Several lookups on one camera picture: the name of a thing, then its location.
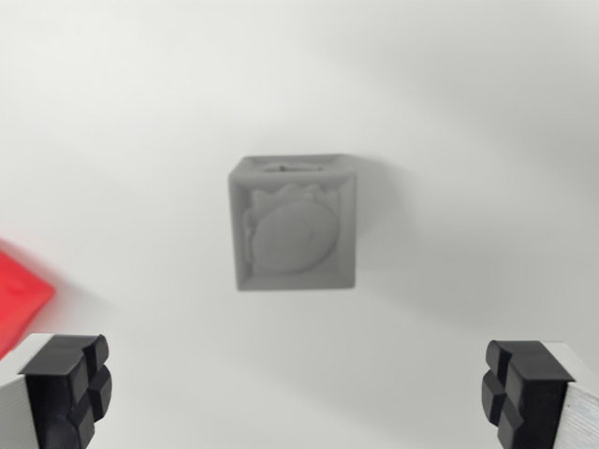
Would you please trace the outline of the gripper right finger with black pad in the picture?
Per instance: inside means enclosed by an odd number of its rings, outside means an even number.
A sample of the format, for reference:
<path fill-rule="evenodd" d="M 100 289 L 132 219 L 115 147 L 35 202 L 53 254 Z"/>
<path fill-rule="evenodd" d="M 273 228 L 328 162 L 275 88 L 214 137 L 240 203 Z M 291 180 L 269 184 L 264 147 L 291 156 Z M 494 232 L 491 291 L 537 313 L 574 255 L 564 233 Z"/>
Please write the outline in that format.
<path fill-rule="evenodd" d="M 598 446 L 598 374 L 565 343 L 492 340 L 481 384 L 503 448 Z"/>

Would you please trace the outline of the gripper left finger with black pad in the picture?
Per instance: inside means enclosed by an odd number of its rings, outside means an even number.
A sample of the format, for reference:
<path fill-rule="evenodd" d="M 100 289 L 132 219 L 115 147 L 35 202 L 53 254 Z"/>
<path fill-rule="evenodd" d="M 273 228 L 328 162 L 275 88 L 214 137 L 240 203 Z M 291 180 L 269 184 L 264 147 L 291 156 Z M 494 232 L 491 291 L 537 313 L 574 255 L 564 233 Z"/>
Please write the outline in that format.
<path fill-rule="evenodd" d="M 1 446 L 81 449 L 109 409 L 105 336 L 36 333 L 1 360 Z"/>

